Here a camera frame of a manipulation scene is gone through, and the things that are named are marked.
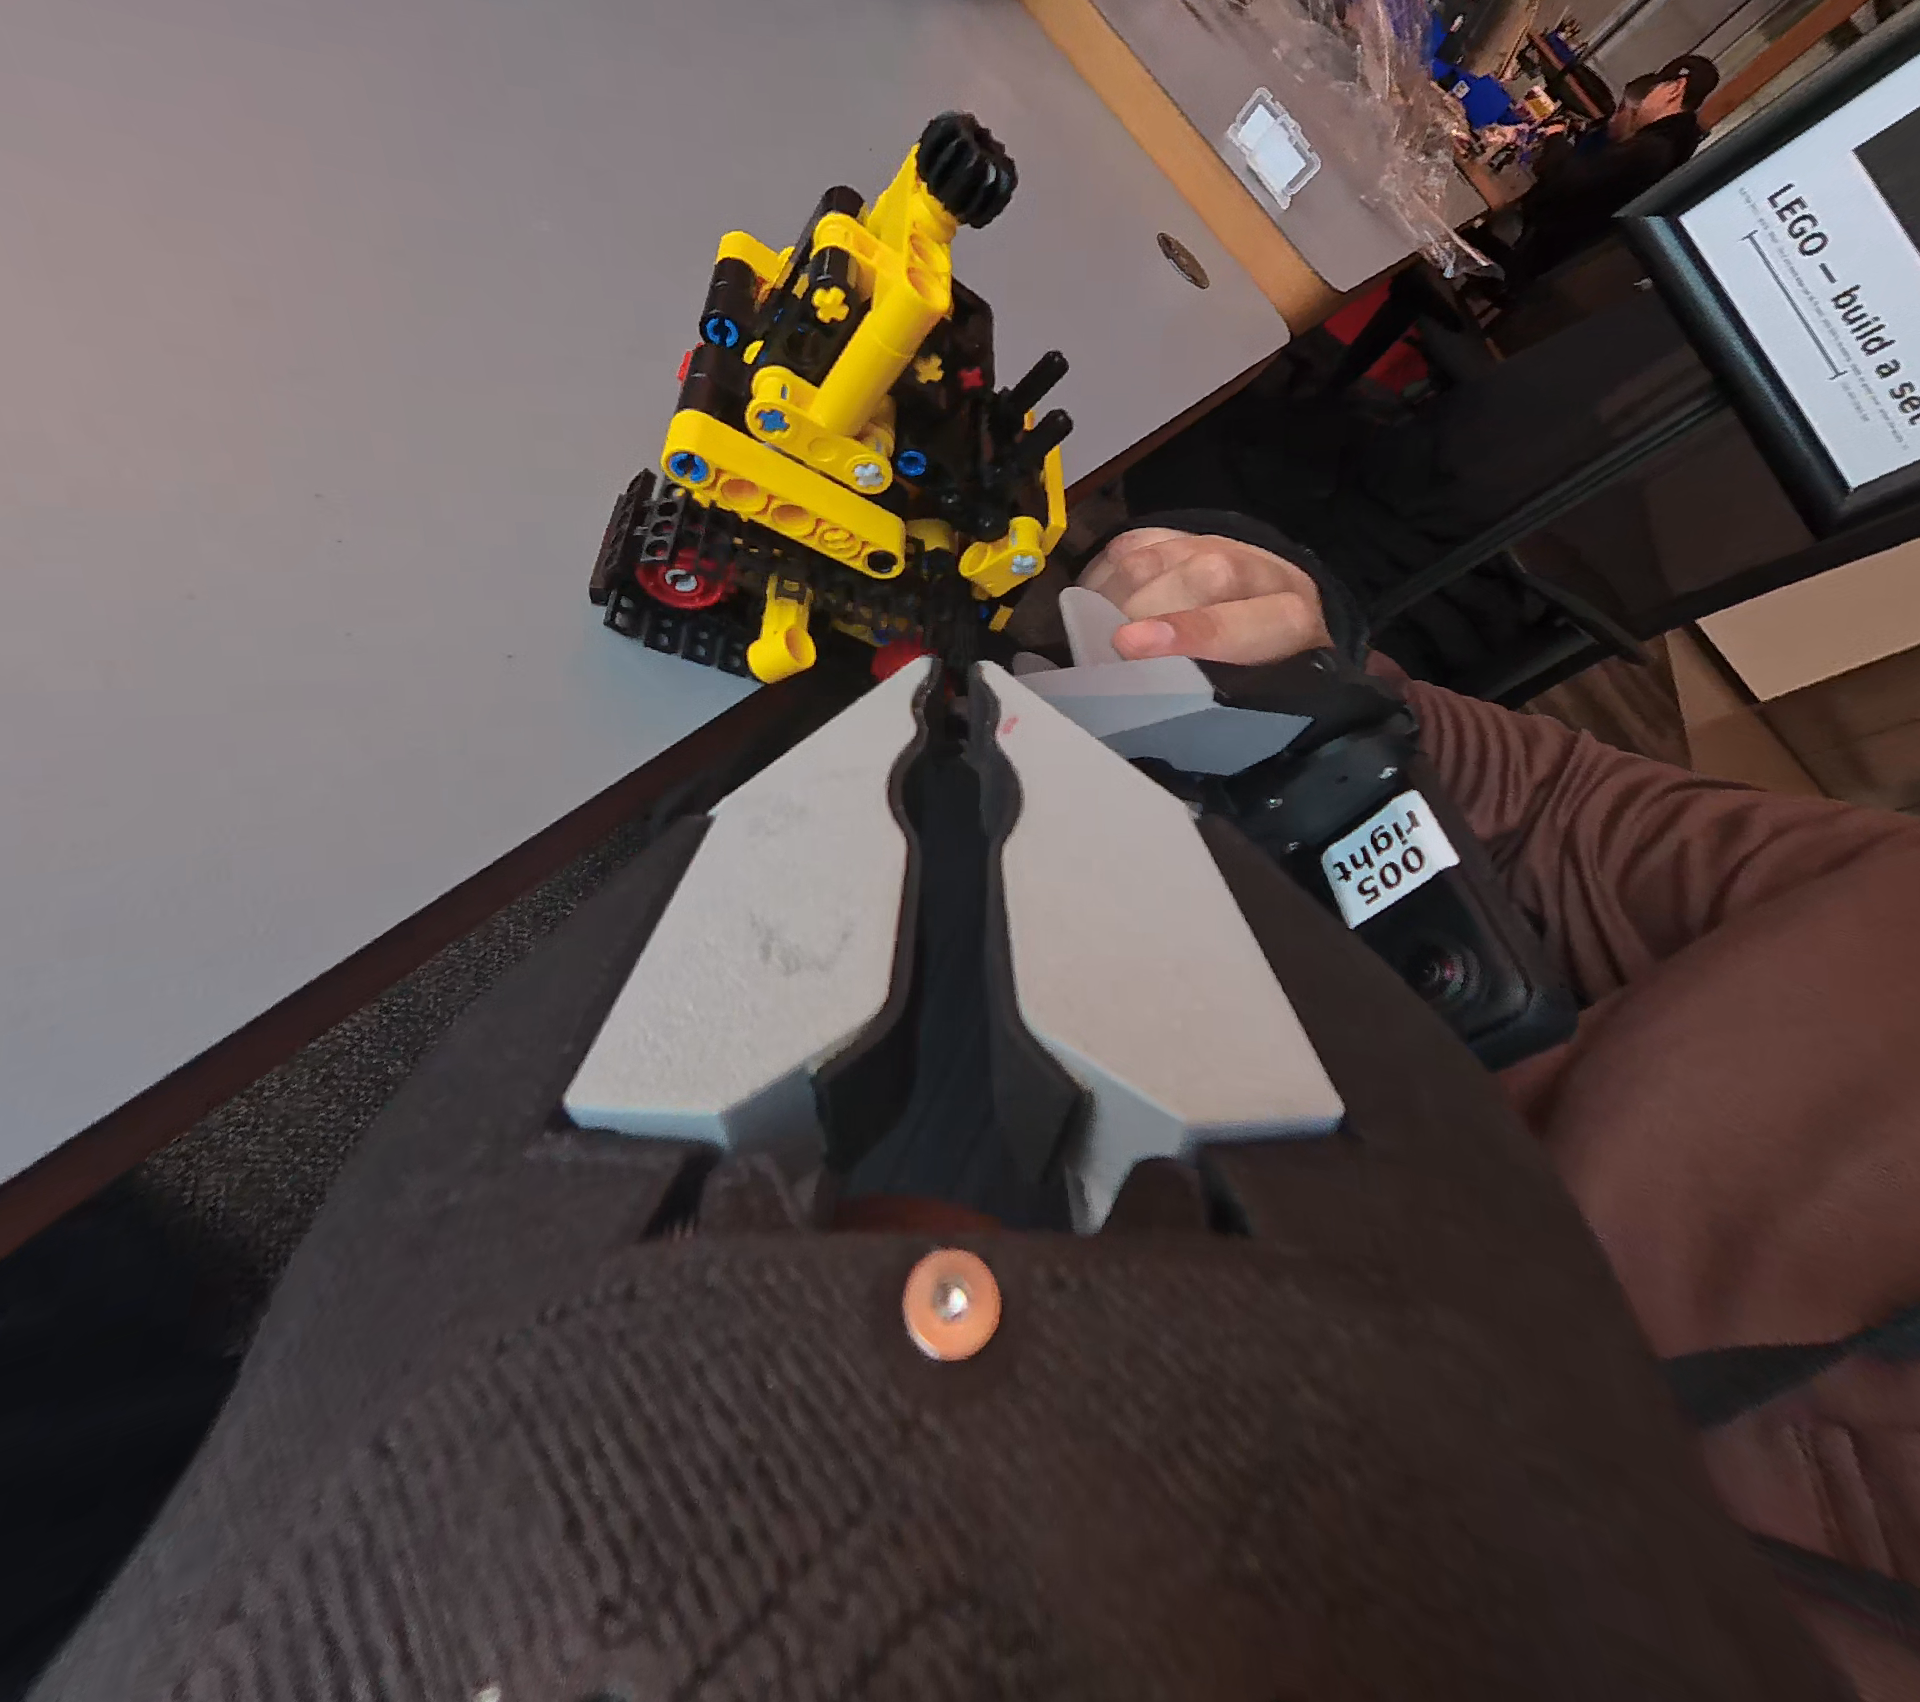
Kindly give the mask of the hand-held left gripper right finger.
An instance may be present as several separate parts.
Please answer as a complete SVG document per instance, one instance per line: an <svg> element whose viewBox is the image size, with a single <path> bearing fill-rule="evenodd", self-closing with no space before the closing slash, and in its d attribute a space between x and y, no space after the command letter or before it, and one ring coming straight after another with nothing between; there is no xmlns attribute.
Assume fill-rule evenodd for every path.
<svg viewBox="0 0 1920 1702"><path fill-rule="evenodd" d="M993 661L970 699L1016 1030L1068 1092L1020 1140L1071 1228L1139 1162L1334 1134L1343 1099L1188 806Z"/></svg>

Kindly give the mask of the person's right hand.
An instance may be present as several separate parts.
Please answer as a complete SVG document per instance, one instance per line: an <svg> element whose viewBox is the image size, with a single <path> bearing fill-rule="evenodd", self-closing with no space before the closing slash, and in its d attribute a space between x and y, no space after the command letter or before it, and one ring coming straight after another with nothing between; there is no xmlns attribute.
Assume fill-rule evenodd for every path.
<svg viewBox="0 0 1920 1702"><path fill-rule="evenodd" d="M1120 612L1116 656L1259 667L1329 649L1322 587L1296 561L1224 534L1144 526L1075 578Z"/></svg>

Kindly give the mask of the person's brown sweater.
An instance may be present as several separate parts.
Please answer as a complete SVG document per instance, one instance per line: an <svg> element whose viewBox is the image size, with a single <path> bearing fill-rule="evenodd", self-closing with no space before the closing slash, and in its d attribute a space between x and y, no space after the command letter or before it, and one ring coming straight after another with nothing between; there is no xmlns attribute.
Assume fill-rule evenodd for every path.
<svg viewBox="0 0 1920 1702"><path fill-rule="evenodd" d="M1793 1556L1801 1617L1856 1692L1916 1697L1917 1014L1911 1059L1863 1075L1651 1033L1630 1007L1504 1092L1651 1351L1762 1389L1698 1437L1716 1495Z"/></svg>

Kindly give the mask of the black framed paper sign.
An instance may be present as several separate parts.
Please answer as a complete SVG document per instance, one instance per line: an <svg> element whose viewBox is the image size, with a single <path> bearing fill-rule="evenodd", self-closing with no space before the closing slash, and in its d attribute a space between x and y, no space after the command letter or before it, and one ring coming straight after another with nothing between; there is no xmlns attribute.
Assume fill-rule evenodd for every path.
<svg viewBox="0 0 1920 1702"><path fill-rule="evenodd" d="M1813 534L1916 503L1916 9L1616 224Z"/></svg>

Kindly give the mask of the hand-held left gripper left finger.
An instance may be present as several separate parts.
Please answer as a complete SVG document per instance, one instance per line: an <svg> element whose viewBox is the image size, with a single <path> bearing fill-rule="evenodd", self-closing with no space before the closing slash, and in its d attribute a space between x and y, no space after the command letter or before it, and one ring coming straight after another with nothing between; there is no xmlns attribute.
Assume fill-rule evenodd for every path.
<svg viewBox="0 0 1920 1702"><path fill-rule="evenodd" d="M722 797L564 1090L581 1130L823 1147L816 1077L897 992L897 782L939 667L899 665Z"/></svg>

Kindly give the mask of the yellow black lego bulldozer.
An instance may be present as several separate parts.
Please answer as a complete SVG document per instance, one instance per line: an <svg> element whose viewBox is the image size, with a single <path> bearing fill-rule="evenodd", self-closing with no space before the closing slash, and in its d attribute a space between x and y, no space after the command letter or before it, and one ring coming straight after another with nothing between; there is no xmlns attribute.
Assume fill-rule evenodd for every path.
<svg viewBox="0 0 1920 1702"><path fill-rule="evenodd" d="M773 248L730 230L652 464L613 503L588 600L613 634L776 684L825 647L877 679L1001 647L1068 532L1052 403L1068 359L995 369L995 315L952 267L1018 168L939 111L883 189L832 186Z"/></svg>

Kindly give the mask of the person's brown-sleeved right forearm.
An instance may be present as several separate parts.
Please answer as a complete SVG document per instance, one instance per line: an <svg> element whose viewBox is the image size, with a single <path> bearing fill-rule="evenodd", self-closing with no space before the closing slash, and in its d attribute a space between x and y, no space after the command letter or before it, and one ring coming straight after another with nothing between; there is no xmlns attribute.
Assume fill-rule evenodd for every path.
<svg viewBox="0 0 1920 1702"><path fill-rule="evenodd" d="M1638 1009L1657 1053L1702 1064L1863 1075L1911 1062L1913 817L1707 778L1548 715L1388 682L1559 960L1590 1045Z"/></svg>

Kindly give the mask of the cardboard box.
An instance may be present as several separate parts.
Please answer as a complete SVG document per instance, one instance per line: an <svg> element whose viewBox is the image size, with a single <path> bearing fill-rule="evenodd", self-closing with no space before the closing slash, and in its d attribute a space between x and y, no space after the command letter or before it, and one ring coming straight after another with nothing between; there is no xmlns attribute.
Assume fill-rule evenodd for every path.
<svg viewBox="0 0 1920 1702"><path fill-rule="evenodd" d="M1698 624L1664 636L1689 767L1774 793L1917 813L1917 651L1764 691Z"/></svg>

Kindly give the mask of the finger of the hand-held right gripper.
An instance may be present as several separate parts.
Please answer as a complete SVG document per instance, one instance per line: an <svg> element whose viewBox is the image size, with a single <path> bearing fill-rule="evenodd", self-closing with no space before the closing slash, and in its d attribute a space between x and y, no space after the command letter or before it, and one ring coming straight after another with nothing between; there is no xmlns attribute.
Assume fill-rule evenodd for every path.
<svg viewBox="0 0 1920 1702"><path fill-rule="evenodd" d="M1159 761L1188 778L1238 778L1283 753L1311 727L1308 714L1213 701L1104 735L1130 761Z"/></svg>
<svg viewBox="0 0 1920 1702"><path fill-rule="evenodd" d="M1192 658L1121 658L1123 612L1104 593L1068 586L1057 597L1068 663L1020 651L1020 679L1031 696L1089 733L1125 733L1196 715L1216 706L1208 673Z"/></svg>

